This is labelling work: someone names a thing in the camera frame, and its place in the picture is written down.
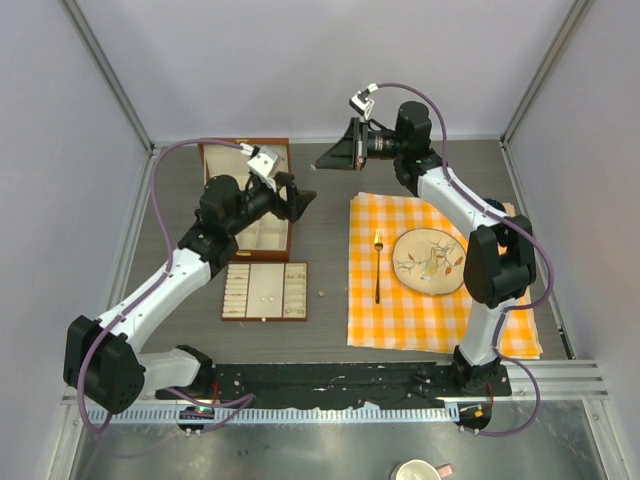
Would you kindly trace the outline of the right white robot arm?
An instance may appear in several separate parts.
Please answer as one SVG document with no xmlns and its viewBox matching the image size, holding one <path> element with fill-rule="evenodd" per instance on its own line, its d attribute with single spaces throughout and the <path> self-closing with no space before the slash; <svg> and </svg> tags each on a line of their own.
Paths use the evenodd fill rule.
<svg viewBox="0 0 640 480">
<path fill-rule="evenodd" d="M 394 128 L 371 117 L 371 101 L 353 100 L 356 111 L 343 137 L 315 165 L 361 170 L 370 160 L 390 160 L 399 183 L 437 208 L 466 238 L 463 283 L 472 307 L 463 340 L 454 349 L 451 381 L 472 395 L 499 375 L 499 343 L 508 316 L 536 278 L 532 226 L 509 216 L 465 186 L 431 145 L 430 108 L 403 103 Z"/>
</svg>

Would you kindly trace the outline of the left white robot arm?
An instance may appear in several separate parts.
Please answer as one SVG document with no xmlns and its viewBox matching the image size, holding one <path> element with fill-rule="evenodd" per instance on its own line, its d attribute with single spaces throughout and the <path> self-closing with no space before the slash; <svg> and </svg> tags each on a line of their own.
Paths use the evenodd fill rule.
<svg viewBox="0 0 640 480">
<path fill-rule="evenodd" d="M 168 261 L 120 304 L 97 319 L 79 316 L 69 326 L 63 379 L 79 401 L 91 400 L 116 415 L 155 391 L 175 388 L 193 399 L 205 397 L 213 385 L 208 356 L 186 345 L 152 354 L 142 347 L 183 301 L 227 266 L 239 249 L 239 233 L 267 214 L 295 222 L 315 197 L 298 189 L 290 173 L 278 173 L 274 186 L 255 174 L 245 187 L 230 175 L 210 179 L 194 224 Z"/>
</svg>

